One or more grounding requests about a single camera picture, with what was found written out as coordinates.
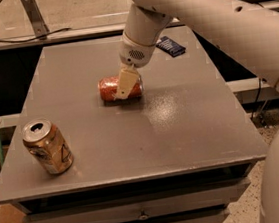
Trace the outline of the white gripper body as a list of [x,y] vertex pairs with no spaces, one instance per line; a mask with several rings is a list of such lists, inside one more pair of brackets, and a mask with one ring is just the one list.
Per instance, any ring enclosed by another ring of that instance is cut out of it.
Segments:
[[151,60],[155,50],[155,36],[151,34],[135,34],[123,32],[119,46],[120,60],[125,65],[144,67]]

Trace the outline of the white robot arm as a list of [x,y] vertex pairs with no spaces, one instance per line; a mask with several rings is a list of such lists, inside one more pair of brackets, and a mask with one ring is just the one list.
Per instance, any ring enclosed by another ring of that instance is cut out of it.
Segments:
[[[240,0],[132,0],[120,46],[116,96],[126,99],[138,68],[153,54],[171,19],[182,21],[279,92],[279,12]],[[260,223],[279,223],[279,132],[267,152]]]

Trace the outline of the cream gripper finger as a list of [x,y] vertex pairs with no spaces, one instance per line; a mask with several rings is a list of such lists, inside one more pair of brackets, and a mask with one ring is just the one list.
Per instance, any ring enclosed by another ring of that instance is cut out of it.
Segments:
[[120,100],[128,99],[139,78],[138,71],[132,65],[122,67],[118,75],[116,98]]

